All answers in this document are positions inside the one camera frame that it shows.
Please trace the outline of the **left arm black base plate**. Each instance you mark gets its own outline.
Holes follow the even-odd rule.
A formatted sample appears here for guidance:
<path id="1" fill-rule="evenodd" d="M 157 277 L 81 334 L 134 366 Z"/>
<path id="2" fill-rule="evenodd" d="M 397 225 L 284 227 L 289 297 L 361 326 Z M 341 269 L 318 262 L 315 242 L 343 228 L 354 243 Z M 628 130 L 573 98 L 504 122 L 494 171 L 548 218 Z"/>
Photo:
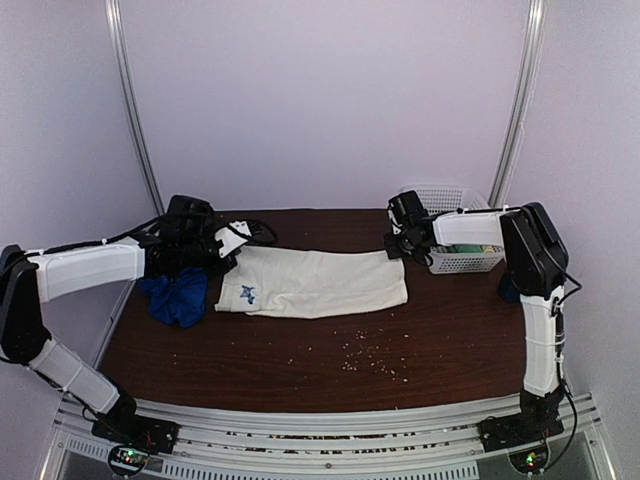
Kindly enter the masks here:
<path id="1" fill-rule="evenodd" d="M 91 428 L 91 434 L 95 437 L 131 445 L 150 454 L 171 454 L 178 432 L 179 425 L 175 422 L 144 416 L 137 416 L 133 426 L 126 433 L 107 427 L 100 420 L 96 420 Z"/>

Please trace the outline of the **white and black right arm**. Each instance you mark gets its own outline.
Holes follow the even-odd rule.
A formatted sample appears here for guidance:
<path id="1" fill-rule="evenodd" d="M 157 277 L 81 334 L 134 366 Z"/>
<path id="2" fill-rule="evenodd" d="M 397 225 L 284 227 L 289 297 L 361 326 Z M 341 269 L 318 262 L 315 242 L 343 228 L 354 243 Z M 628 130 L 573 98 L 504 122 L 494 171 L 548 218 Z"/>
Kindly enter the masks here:
<path id="1" fill-rule="evenodd" d="M 425 263 L 432 249 L 445 246 L 502 249 L 525 321 L 526 366 L 512 430 L 519 440 L 535 440 L 551 428 L 565 395 L 563 302 L 569 256 L 545 208 L 530 202 L 430 214 L 411 190 L 390 199 L 387 214 L 392 229 L 384 245 L 390 259 Z"/>

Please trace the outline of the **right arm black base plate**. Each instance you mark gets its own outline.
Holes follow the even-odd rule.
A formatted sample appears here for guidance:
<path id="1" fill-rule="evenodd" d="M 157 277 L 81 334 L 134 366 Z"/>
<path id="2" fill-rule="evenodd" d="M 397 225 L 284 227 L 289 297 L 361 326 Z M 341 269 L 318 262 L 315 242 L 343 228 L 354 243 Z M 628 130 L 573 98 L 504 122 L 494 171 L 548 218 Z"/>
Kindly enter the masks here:
<path id="1" fill-rule="evenodd" d="M 550 436 L 564 432 L 560 419 L 554 419 L 546 426 L 533 428 L 527 427 L 521 420 L 521 414 L 513 414 L 488 417 L 479 422 L 477 427 L 484 451 L 488 453 L 540 443 Z"/>

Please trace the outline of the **white towel with blue emblem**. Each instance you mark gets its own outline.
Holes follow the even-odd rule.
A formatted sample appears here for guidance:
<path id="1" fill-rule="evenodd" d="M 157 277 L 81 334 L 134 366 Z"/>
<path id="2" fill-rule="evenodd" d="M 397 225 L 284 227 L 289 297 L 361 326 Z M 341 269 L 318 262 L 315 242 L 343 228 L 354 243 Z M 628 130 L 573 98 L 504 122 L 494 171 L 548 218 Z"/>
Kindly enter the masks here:
<path id="1" fill-rule="evenodd" d="M 320 319 L 408 301 L 405 268 L 383 251 L 340 254 L 246 247 L 222 281 L 218 312 Z"/>

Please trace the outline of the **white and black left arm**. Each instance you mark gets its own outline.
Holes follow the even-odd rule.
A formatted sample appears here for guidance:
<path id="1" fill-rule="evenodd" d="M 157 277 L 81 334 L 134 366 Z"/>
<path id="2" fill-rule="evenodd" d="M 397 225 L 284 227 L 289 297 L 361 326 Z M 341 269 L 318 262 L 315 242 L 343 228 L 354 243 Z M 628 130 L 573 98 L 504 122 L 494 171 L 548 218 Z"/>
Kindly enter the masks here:
<path id="1" fill-rule="evenodd" d="M 48 328 L 44 308 L 113 284 L 175 280 L 187 269 L 227 273 L 252 237 L 248 221 L 223 220 L 209 202 L 175 195 L 164 214 L 120 234 L 40 249 L 9 245 L 1 253 L 1 353 L 133 444 L 144 433 L 135 400 Z"/>

